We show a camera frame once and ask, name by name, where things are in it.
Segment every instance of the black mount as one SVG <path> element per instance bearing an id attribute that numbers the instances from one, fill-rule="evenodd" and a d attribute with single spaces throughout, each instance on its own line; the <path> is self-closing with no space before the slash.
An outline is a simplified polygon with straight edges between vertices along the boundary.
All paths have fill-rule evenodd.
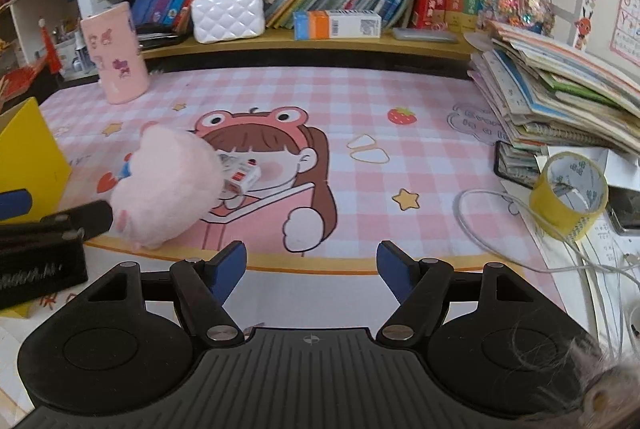
<path id="1" fill-rule="evenodd" d="M 121 263 L 20 348 L 18 372 L 39 407 L 24 428 L 45 418 L 78 428 L 128 428 L 178 410 L 167 427 L 227 429 L 242 425 L 240 415 L 240 425 L 229 422 L 235 410 L 251 409 L 265 413 L 260 427 L 306 427 L 312 411 L 329 412 L 337 398 L 351 398 L 336 416 L 357 420 L 360 410 L 377 410 L 380 417 L 367 418 L 365 427 L 384 420 L 386 427 L 406 427 L 383 416 L 401 405 L 407 419 L 414 413 L 427 420 L 441 406 L 459 420 L 422 427 L 471 427 L 468 422 L 495 429 L 558 409 L 552 398 L 580 394 L 565 355 L 587 333 L 508 267 L 489 263 L 482 273 L 456 272 L 437 259 L 414 261 L 389 241 L 380 244 L 377 262 L 401 304 L 375 341 L 367 329 L 260 328 L 246 341 L 222 307 L 246 268 L 237 241 L 209 262 L 180 261 L 167 272 L 140 273 L 137 264 Z M 145 300 L 173 302 L 182 327 L 148 313 Z M 443 324 L 454 301 L 478 307 Z M 207 380 L 214 380 L 209 389 Z M 307 394 L 309 403 L 300 403 Z M 414 395 L 424 399 L 400 400 Z M 180 411 L 202 396 L 207 407 L 200 415 Z M 292 410 L 290 417 L 271 419 L 278 402 Z M 224 409 L 222 423 L 214 413 Z M 67 415 L 81 417 L 71 422 Z M 313 418 L 313 425 L 335 427 L 338 418 Z"/>

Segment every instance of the cartoon girl illustration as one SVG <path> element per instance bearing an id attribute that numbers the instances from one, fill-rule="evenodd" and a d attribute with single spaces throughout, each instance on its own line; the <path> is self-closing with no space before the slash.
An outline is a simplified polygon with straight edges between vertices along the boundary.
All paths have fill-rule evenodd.
<path id="1" fill-rule="evenodd" d="M 337 212 L 327 183 L 328 142 L 307 119 L 299 107 L 200 117 L 194 133 L 216 151 L 256 164 L 260 179 L 244 196 L 224 190 L 209 214 L 175 241 L 219 250 L 241 239 L 260 253 L 302 253 L 322 243 Z"/>

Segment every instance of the strawberry illustration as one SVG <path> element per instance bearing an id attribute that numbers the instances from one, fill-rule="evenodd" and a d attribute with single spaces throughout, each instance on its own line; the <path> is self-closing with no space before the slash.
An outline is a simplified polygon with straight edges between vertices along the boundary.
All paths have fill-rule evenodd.
<path id="1" fill-rule="evenodd" d="M 386 117 L 390 122 L 397 125 L 409 125 L 417 122 L 418 120 L 415 118 L 414 113 L 405 107 L 395 107 L 394 109 L 389 110 Z"/>

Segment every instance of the heart illustration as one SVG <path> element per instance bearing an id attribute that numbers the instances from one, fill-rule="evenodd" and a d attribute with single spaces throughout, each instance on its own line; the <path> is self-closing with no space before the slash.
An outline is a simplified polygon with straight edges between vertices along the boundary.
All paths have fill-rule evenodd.
<path id="1" fill-rule="evenodd" d="M 98 194 L 101 194 L 103 192 L 107 192 L 107 190 L 113 189 L 113 187 L 116 186 L 116 183 L 118 183 L 118 181 L 113 177 L 113 174 L 106 173 L 103 174 L 102 178 L 100 178 L 100 180 L 98 181 L 98 185 L 96 186 L 95 190 L 98 192 Z"/>

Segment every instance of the smartphone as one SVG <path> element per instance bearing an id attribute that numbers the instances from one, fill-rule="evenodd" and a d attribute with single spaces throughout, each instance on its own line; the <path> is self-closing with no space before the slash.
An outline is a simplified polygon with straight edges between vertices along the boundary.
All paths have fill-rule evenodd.
<path id="1" fill-rule="evenodd" d="M 640 192 L 609 187 L 607 213 L 620 235 L 640 235 Z"/>

